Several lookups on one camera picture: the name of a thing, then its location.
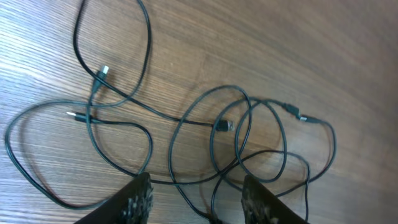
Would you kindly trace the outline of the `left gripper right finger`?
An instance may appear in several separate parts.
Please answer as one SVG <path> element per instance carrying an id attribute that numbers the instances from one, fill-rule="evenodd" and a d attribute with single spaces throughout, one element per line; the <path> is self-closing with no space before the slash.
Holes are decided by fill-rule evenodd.
<path id="1" fill-rule="evenodd" d="M 241 203 L 245 224 L 306 224 L 253 176 L 244 178 Z"/>

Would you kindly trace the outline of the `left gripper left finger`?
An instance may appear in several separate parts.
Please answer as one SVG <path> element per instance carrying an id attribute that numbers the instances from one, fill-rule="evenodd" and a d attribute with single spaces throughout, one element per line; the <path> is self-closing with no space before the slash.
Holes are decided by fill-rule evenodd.
<path id="1" fill-rule="evenodd" d="M 152 206 L 150 174 L 143 172 L 75 224 L 146 224 Z"/>

